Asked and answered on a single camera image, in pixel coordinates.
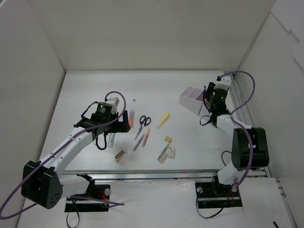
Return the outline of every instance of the white floor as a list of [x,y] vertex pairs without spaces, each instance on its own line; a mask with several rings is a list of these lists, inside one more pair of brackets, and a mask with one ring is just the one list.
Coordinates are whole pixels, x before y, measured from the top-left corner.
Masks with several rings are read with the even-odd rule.
[[[41,157],[50,153],[71,132],[80,114],[93,101],[103,101],[112,90],[123,93],[127,110],[135,109],[134,128],[129,133],[117,134],[114,147],[99,151],[92,143],[83,149],[68,166],[67,171],[101,172],[152,172],[181,170],[218,170],[223,168],[220,154],[231,149],[232,139],[212,125],[202,127],[199,117],[179,104],[179,95],[188,86],[203,88],[215,81],[222,71],[134,71],[67,72],[60,97],[52,118]],[[233,109],[230,96],[229,109]],[[170,119],[161,129],[156,123],[165,112]],[[152,118],[151,135],[146,147],[132,152],[134,137],[139,128],[139,117]],[[176,147],[174,159],[164,164],[157,157],[166,145],[165,136],[170,136]],[[120,150],[128,152],[121,163],[114,162]],[[247,178],[240,186],[242,208],[224,209],[213,219],[201,218],[195,208],[195,183],[193,180],[163,180],[113,182],[111,200],[125,206],[103,213],[80,213],[79,228],[268,228],[273,221],[280,228],[291,227],[279,189],[274,179]],[[26,200],[25,206],[32,202]],[[35,206],[23,213],[18,228],[66,227],[65,199],[53,209]],[[203,209],[208,216],[217,209]],[[76,215],[70,217],[75,225]]]
[[[134,127],[128,133],[116,134],[113,148],[99,151],[93,143],[87,146],[70,163],[67,171],[221,169],[220,154],[223,150],[231,150],[232,138],[211,124],[200,126],[200,118],[179,104],[180,94],[188,86],[203,88],[221,74],[222,71],[68,71],[41,157],[52,152],[69,135],[89,104],[104,101],[108,92],[116,90],[126,97],[127,110],[135,109]],[[230,95],[227,105],[230,110],[233,109]],[[119,111],[122,106],[120,98]],[[93,106],[86,116],[90,117],[95,109],[96,106]],[[170,112],[171,117],[157,130],[155,125],[166,112]],[[152,130],[145,148],[140,146],[133,152],[142,115],[151,117],[149,127]],[[166,136],[173,139],[176,156],[160,164],[157,158],[167,144],[164,141]],[[117,164],[114,156],[120,150],[128,154]]]

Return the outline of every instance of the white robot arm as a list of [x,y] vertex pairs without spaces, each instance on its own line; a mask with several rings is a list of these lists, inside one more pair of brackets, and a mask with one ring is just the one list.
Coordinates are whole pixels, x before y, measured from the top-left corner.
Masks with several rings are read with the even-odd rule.
[[230,76],[218,77],[217,81],[217,84],[209,83],[204,103],[210,112],[210,122],[233,137],[231,149],[232,161],[225,168],[218,171],[219,183],[232,185],[244,175],[250,157],[250,146],[245,130],[250,135],[253,147],[250,169],[259,169],[267,166],[269,163],[266,133],[263,128],[254,128],[239,120],[232,120],[230,111],[225,104],[231,85]]
[[[76,194],[86,193],[90,184],[94,184],[91,177],[87,175],[75,175],[73,177],[63,177],[62,173],[69,163],[93,140],[98,139],[98,135],[118,132],[128,132],[130,126],[128,123],[127,111],[123,113],[123,121],[115,121],[112,124],[94,128],[108,123],[118,117],[117,106],[119,100],[117,97],[108,99],[104,102],[94,102],[97,104],[97,110],[92,114],[91,118],[82,119],[74,125],[71,134],[49,155],[41,159],[39,162],[29,161],[23,170],[23,179],[27,177],[42,162],[52,157],[43,167],[41,167],[33,176],[28,179],[21,188],[21,194],[34,201],[35,203],[50,209],[54,207],[61,198],[69,197]],[[54,156],[56,151],[63,145],[69,143],[59,154]]]

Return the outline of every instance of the scissors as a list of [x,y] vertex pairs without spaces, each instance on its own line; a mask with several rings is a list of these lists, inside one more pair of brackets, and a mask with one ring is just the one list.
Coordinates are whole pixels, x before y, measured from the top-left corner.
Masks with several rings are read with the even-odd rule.
[[135,139],[137,139],[137,137],[139,136],[139,134],[142,132],[143,127],[148,126],[151,123],[151,118],[147,117],[145,115],[142,115],[139,118],[139,123],[141,124],[141,127],[139,128],[138,133],[137,133]]

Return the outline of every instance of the black cable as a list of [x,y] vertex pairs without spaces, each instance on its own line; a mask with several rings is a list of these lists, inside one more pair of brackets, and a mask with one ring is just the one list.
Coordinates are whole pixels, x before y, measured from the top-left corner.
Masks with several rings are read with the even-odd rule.
[[274,226],[275,226],[275,228],[279,228],[279,226],[277,225],[276,222],[274,222]]
[[92,105],[97,104],[97,103],[98,103],[98,101],[94,101],[93,103],[91,103],[91,104],[87,107],[87,109],[85,109],[85,111],[81,114],[81,118],[84,118],[84,117],[85,117],[85,114],[86,114],[86,112],[89,110],[89,108],[90,108]]
[[208,115],[203,115],[203,116],[199,119],[199,124],[200,124],[201,126],[205,126],[205,125],[211,123],[210,120],[208,120],[208,121],[207,121],[206,123],[204,123],[204,124],[201,123],[202,118],[203,118],[203,117],[206,117],[206,116],[208,116]]
[[205,103],[205,99],[203,100],[203,103],[204,103],[204,105],[205,105],[205,107],[206,107],[207,111],[210,113],[210,109],[209,109],[209,108],[208,108],[208,106],[206,105],[206,103]]
[[[67,225],[68,228],[76,228],[76,227],[78,227],[79,222],[80,222],[79,212],[78,212],[78,210],[77,210],[77,207],[75,207],[76,201],[77,201],[77,200],[72,199],[73,204],[72,204],[72,206],[71,206],[71,208],[70,208],[70,211],[68,212],[68,214],[67,214],[67,216],[66,216],[66,225]],[[68,218],[68,215],[70,214],[71,210],[72,210],[74,207],[75,207],[75,212],[76,212],[76,214],[77,214],[77,216],[78,216],[78,223],[77,223],[77,225],[76,225],[75,227],[71,227],[71,226],[68,224],[67,218]]]
[[96,146],[97,146],[97,148],[98,149],[100,149],[101,151],[104,151],[105,149],[106,149],[106,147],[107,147],[107,144],[106,144],[106,136],[107,136],[108,134],[106,134],[106,133],[104,133],[104,148],[101,148],[99,145],[98,145],[98,136],[96,136]]
[[[201,194],[202,192],[203,192],[203,190],[201,190],[201,191],[198,193],[197,197],[196,197],[196,201],[195,201],[196,211],[198,212],[199,216],[201,216],[201,217],[204,218],[204,219],[211,219],[211,218],[216,217],[219,213],[222,212],[222,210],[223,210],[224,208],[221,208],[217,213],[215,213],[214,215],[211,215],[211,216],[209,216],[209,217],[205,217],[205,216],[202,216],[202,215],[200,214],[200,212],[199,212],[199,207],[198,207],[198,199],[199,199],[199,196],[200,196],[200,194]],[[226,200],[226,203],[228,203],[229,198],[230,198],[230,195],[228,195],[227,200]]]

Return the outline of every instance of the white wall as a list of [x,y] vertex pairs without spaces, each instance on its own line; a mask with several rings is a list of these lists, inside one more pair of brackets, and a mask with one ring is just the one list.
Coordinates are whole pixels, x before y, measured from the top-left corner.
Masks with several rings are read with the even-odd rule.
[[[299,40],[271,13],[241,66],[256,80],[249,103],[255,126],[264,127],[270,171],[279,177],[299,227],[304,227],[304,71],[293,57]],[[252,83],[237,76],[245,96]]]
[[[27,0],[0,5],[0,204],[36,161],[64,78],[64,70]],[[21,209],[17,192],[5,209]],[[17,218],[0,221],[10,228]]]
[[275,0],[29,0],[66,70],[236,69]]

